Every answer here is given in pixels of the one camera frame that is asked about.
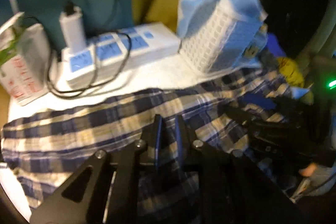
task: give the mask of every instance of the power outlet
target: power outlet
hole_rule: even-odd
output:
[[[111,57],[115,57],[121,55],[121,50],[116,42],[99,46],[97,48],[97,56],[100,61],[109,59]]]
[[[90,51],[85,51],[70,58],[70,68],[72,72],[92,65]]]
[[[128,49],[129,48],[128,38],[122,39],[121,41],[124,44],[125,48]],[[146,41],[141,36],[132,37],[131,41],[132,41],[132,50],[138,50],[141,48],[149,47]]]

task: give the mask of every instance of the plaid shirt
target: plaid shirt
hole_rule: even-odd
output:
[[[256,105],[242,105],[246,92],[265,97],[290,95],[277,71],[241,69],[184,90],[148,89],[108,98],[92,106],[37,113],[6,124],[2,154],[21,183],[31,208],[36,208],[96,150],[114,151],[139,139],[142,130],[164,118],[170,136],[161,153],[170,159],[159,175],[139,181],[140,223],[199,223],[198,176],[179,168],[174,117],[183,115],[199,139],[230,152],[248,148],[245,131],[221,113],[218,104],[231,103],[268,121],[282,117]]]

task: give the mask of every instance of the green led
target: green led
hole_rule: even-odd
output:
[[[330,88],[334,88],[336,86],[336,80],[329,83]]]

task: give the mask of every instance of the power strip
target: power strip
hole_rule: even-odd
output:
[[[132,51],[125,70],[174,55],[178,52],[181,40],[162,23],[146,24],[122,29],[132,40]],[[117,72],[128,49],[128,38],[121,34],[106,33],[99,36],[96,45],[98,77],[96,83],[108,80]],[[62,50],[63,73],[72,89],[83,88],[94,75],[94,45],[83,52],[71,54],[69,48]]]

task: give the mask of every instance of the metal bolt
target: metal bolt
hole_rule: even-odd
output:
[[[235,149],[232,151],[232,155],[235,156],[236,158],[241,158],[243,156],[242,150]]]
[[[194,140],[193,141],[193,146],[196,148],[201,148],[203,146],[203,142],[201,140]]]
[[[98,150],[96,153],[95,153],[96,157],[98,159],[101,159],[102,157],[104,157],[106,155],[106,152],[104,150]]]
[[[146,142],[142,139],[136,140],[134,143],[137,148],[142,148],[144,145],[146,145]]]

